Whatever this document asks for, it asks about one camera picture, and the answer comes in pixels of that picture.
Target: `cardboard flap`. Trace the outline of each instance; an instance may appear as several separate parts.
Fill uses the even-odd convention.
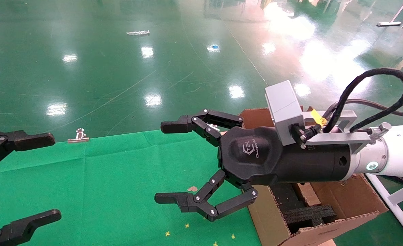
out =
[[[388,208],[378,194],[365,179],[364,175],[356,175],[341,182],[311,183],[322,204],[332,206],[338,218],[351,218],[374,211],[387,212]]]
[[[246,129],[253,129],[260,126],[274,126],[272,116],[268,108],[244,109],[239,116],[244,118],[243,127]]]
[[[332,238],[346,233],[356,227],[370,221],[379,215],[378,211],[360,215],[349,219],[338,220],[329,224],[300,229],[293,234],[281,246],[318,246]]]
[[[254,185],[258,198],[249,212],[262,245],[279,245],[291,236],[283,216],[268,186]]]

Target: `debris on floor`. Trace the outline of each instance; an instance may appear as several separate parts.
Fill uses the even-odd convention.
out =
[[[149,30],[142,30],[142,31],[129,31],[126,32],[127,34],[131,35],[131,36],[138,36],[138,35],[146,35],[146,34],[150,34]]]
[[[189,187],[187,191],[196,192],[196,191],[197,191],[197,187],[195,187],[195,186]]]

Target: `metal bracket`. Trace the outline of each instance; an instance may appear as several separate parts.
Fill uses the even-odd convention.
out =
[[[74,139],[68,139],[68,143],[82,143],[82,142],[88,142],[89,137],[86,137],[86,134],[84,133],[83,128],[77,129],[77,134],[75,135]]]
[[[318,111],[320,115],[324,115],[324,111]],[[306,122],[314,122],[314,118],[311,116],[311,112],[302,112],[303,120]],[[338,128],[343,132],[348,132],[350,126],[355,122],[356,113],[353,110],[343,110],[339,116]]]

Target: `green floor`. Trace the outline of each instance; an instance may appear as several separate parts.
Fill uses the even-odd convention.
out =
[[[402,3],[0,0],[0,131],[50,131],[59,142],[78,127],[89,137],[148,131],[203,108],[264,107],[264,88],[284,80],[303,105],[324,110],[363,71],[403,70],[403,27],[375,26]],[[139,30],[150,35],[126,34]],[[389,106],[402,90],[381,76],[351,97]],[[347,108],[361,119],[375,112]],[[367,226],[381,234],[369,235]],[[336,241],[353,238],[403,245],[403,229],[388,212]]]

